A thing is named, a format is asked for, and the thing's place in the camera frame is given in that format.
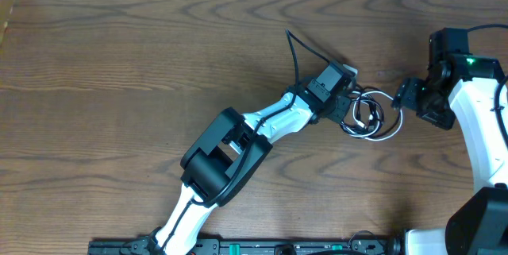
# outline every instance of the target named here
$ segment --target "green indicator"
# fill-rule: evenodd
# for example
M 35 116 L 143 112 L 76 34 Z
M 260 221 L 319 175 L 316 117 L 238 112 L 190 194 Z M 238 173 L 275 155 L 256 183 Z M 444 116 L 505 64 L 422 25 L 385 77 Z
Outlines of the green indicator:
M 229 255 L 240 255 L 240 244 L 230 244 Z

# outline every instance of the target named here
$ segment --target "wood grain surface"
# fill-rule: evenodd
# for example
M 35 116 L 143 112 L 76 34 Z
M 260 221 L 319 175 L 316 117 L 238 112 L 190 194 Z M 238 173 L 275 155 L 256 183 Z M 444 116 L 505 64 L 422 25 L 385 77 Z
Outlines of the wood grain surface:
M 0 253 L 83 254 L 164 224 L 180 157 L 224 108 L 294 81 L 284 29 L 389 93 L 425 76 L 428 35 L 506 23 L 508 0 L 18 0 L 0 54 Z M 508 63 L 508 34 L 471 35 Z M 297 48 L 300 75 L 325 64 Z M 472 195 L 460 126 L 406 112 L 389 141 L 323 120 L 278 141 L 202 231 L 342 238 L 444 226 Z

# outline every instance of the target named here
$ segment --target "tabletop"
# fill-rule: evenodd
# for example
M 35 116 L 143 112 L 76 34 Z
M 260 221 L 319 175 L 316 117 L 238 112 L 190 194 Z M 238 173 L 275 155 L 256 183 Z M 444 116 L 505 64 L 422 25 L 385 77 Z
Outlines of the tabletop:
M 294 82 L 284 29 L 393 94 L 425 77 L 428 37 L 506 23 L 508 0 L 17 0 L 0 48 L 0 253 L 83 254 L 94 238 L 163 225 L 181 156 L 227 107 L 276 102 Z M 508 34 L 471 51 L 506 69 Z M 325 64 L 296 48 L 300 75 Z M 387 111 L 389 117 L 394 112 Z M 204 234 L 343 238 L 443 227 L 472 196 L 460 126 L 405 111 L 362 141 L 322 120 L 277 141 Z

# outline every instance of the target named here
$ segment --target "white cable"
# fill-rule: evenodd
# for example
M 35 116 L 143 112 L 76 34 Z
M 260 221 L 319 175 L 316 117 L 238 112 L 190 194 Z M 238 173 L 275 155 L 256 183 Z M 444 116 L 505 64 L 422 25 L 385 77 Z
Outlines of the white cable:
M 364 95 L 371 95 L 371 94 L 381 94 L 381 95 L 384 95 L 385 97 L 387 97 L 388 99 L 392 100 L 393 101 L 393 98 L 391 96 L 389 96 L 387 93 L 383 92 L 383 91 L 369 91 L 369 92 L 365 92 L 365 93 L 360 93 L 358 91 L 353 91 L 352 93 L 355 93 L 355 94 L 358 94 L 360 95 L 359 97 L 362 97 Z M 356 123 L 358 122 L 361 122 L 360 120 L 356 119 L 356 116 L 355 116 L 355 111 L 356 111 L 356 102 L 358 102 L 358 98 L 354 100 L 354 103 L 353 103 L 353 119 L 356 121 Z M 391 133 L 390 135 L 386 136 L 386 137 L 382 137 L 382 138 L 379 138 L 379 139 L 373 139 L 373 138 L 370 138 L 369 136 L 373 135 L 374 133 L 376 133 L 377 129 L 379 128 L 379 121 L 377 122 L 377 126 L 376 128 L 374 129 L 373 132 L 371 133 L 367 133 L 367 134 L 358 134 L 354 131 L 352 131 L 350 128 L 348 128 L 347 126 L 345 127 L 347 131 L 349 131 L 351 134 L 349 134 L 349 136 L 351 137 L 361 137 L 363 139 L 366 139 L 366 140 L 369 140 L 369 141 L 384 141 L 384 140 L 387 140 L 387 139 L 390 139 L 391 137 L 393 137 L 396 133 L 399 132 L 399 130 L 402 128 L 402 123 L 404 122 L 404 114 L 402 112 L 402 109 L 398 111 L 400 113 L 400 122 L 398 124 L 398 128 L 393 132 Z

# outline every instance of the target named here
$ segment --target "wooden table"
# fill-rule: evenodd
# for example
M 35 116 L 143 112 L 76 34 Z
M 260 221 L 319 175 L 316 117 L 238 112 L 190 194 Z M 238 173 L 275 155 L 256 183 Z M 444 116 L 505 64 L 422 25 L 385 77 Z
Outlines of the wooden table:
M 284 29 L 393 94 L 425 77 L 428 35 L 506 23 L 508 0 L 18 0 L 0 55 L 0 253 L 83 254 L 163 225 L 180 157 L 224 108 L 294 81 Z M 508 62 L 508 34 L 471 35 Z M 300 74 L 325 64 L 297 48 Z M 202 231 L 341 238 L 444 226 L 472 195 L 459 125 L 406 112 L 371 143 L 323 120 L 278 141 Z

